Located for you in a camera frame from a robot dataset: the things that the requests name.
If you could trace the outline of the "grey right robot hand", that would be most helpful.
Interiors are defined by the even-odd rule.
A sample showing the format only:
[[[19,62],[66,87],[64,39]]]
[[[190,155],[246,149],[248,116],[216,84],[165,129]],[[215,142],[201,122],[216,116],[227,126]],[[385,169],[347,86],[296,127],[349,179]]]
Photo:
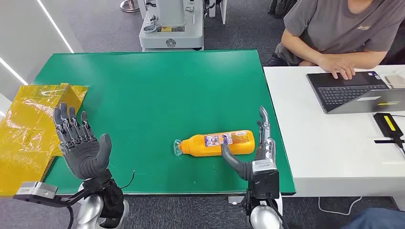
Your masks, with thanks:
[[[257,183],[266,177],[278,176],[276,167],[275,141],[270,137],[270,122],[266,109],[259,108],[260,121],[257,121],[259,128],[259,144],[255,158],[251,162],[242,162],[236,158],[226,144],[221,144],[222,158],[246,181]]]

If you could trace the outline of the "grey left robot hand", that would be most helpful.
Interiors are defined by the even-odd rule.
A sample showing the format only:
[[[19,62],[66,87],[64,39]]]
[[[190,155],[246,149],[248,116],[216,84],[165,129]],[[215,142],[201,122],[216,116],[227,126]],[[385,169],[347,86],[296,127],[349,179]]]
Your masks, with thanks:
[[[107,169],[112,143],[108,134],[94,136],[87,112],[80,114],[80,121],[74,107],[60,103],[54,108],[53,122],[65,162],[74,176],[86,180]]]

